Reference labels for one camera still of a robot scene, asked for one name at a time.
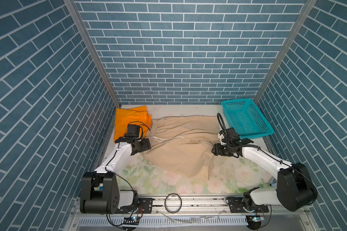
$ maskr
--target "teal plastic basket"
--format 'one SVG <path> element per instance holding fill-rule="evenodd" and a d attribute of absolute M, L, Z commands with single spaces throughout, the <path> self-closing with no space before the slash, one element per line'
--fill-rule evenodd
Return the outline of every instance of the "teal plastic basket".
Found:
<path fill-rule="evenodd" d="M 253 100 L 231 99 L 222 101 L 221 104 L 225 119 L 241 138 L 259 138 L 274 133 Z"/>

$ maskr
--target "brick wallpaper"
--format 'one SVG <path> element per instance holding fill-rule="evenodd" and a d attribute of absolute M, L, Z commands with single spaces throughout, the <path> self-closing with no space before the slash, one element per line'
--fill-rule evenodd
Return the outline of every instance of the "brick wallpaper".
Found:
<path fill-rule="evenodd" d="M 114 111 L 62 0 L 0 0 L 0 231 L 64 228 Z"/>
<path fill-rule="evenodd" d="M 347 231 L 347 0 L 318 0 L 259 103 L 281 158 L 308 166 L 321 230 Z"/>
<path fill-rule="evenodd" d="M 122 104 L 253 98 L 305 0 L 76 0 Z"/>

